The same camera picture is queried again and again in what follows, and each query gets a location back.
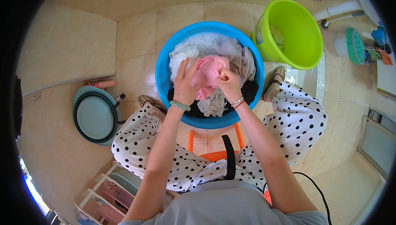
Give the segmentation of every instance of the gray shirt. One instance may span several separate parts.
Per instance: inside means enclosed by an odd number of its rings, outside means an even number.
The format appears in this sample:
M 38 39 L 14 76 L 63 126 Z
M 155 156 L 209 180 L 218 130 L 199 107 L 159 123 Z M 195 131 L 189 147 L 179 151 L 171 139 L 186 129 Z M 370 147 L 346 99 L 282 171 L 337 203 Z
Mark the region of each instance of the gray shirt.
M 327 218 L 319 211 L 283 214 L 271 208 L 255 187 L 238 180 L 208 182 L 175 198 L 168 208 L 147 221 L 119 225 L 173 224 L 288 224 L 322 225 Z

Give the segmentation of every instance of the hand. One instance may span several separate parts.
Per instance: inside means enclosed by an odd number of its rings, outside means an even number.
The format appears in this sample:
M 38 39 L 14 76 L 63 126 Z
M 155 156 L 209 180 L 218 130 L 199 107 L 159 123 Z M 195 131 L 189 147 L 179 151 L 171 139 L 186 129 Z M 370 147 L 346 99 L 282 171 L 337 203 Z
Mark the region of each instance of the hand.
M 215 79 L 215 83 L 231 104 L 241 98 L 239 77 L 229 69 L 222 69 L 220 76 Z
M 186 58 L 181 62 L 179 70 L 175 78 L 175 94 L 173 95 L 173 100 L 181 103 L 183 105 L 190 106 L 197 96 L 198 87 L 193 87 L 191 85 L 192 75 L 195 73 L 197 66 L 199 64 L 200 58 L 197 58 L 194 64 L 186 72 L 186 66 L 189 62 L 189 58 Z

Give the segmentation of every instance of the orange stool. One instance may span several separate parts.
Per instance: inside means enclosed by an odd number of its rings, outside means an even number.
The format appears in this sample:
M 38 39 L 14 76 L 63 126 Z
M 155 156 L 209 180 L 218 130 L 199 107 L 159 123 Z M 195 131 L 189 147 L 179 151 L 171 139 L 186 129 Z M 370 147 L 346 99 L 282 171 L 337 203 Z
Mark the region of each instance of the orange stool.
M 235 128 L 235 132 L 236 132 L 236 137 L 238 138 L 239 148 L 242 149 L 243 147 L 245 147 L 245 142 L 244 142 L 244 138 L 242 136 L 241 128 L 238 123 L 234 124 L 234 128 Z M 187 149 L 188 149 L 188 151 L 192 152 L 193 148 L 194 148 L 194 131 L 190 130 L 189 145 L 188 145 Z M 210 161 L 218 161 L 221 159 L 227 159 L 227 151 L 218 151 L 218 152 L 207 153 L 207 154 L 200 155 L 200 157 L 203 157 Z M 270 192 L 268 191 L 268 189 L 264 193 L 264 197 L 272 205 Z

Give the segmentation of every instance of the pink cloth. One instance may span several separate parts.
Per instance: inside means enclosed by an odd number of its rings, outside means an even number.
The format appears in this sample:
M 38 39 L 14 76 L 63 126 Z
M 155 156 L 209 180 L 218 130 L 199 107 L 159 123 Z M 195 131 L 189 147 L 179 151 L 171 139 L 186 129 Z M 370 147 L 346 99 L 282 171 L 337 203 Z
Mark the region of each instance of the pink cloth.
M 220 76 L 222 69 L 230 69 L 229 61 L 226 57 L 221 56 L 205 56 L 192 76 L 191 84 L 198 84 L 200 87 L 196 100 L 205 100 L 215 92 L 217 85 L 215 79 Z

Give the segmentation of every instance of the black cable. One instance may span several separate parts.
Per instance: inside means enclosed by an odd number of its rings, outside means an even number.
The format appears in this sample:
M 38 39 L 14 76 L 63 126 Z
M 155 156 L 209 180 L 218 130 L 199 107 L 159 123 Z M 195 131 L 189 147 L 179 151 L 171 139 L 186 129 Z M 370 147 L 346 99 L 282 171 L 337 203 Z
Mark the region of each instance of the black cable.
M 329 225 L 331 225 L 329 206 L 327 206 L 326 199 L 324 198 L 323 192 L 322 192 L 322 191 L 320 190 L 320 188 L 316 185 L 316 183 L 314 182 L 314 180 L 311 179 L 310 177 L 308 177 L 306 174 L 300 173 L 300 172 L 293 172 L 293 173 L 299 173 L 299 174 L 304 175 L 304 176 L 307 177 L 310 181 L 312 181 L 312 183 L 313 183 L 313 184 L 315 185 L 315 187 L 318 189 L 319 193 L 321 194 L 321 196 L 322 196 L 322 198 L 323 198 L 324 206 L 326 207 L 326 211 L 327 211 L 327 220 L 328 220 L 328 222 L 329 222 Z M 264 184 L 264 187 L 263 187 L 263 194 L 264 194 L 264 190 L 265 190 L 266 185 L 267 185 L 267 182 Z

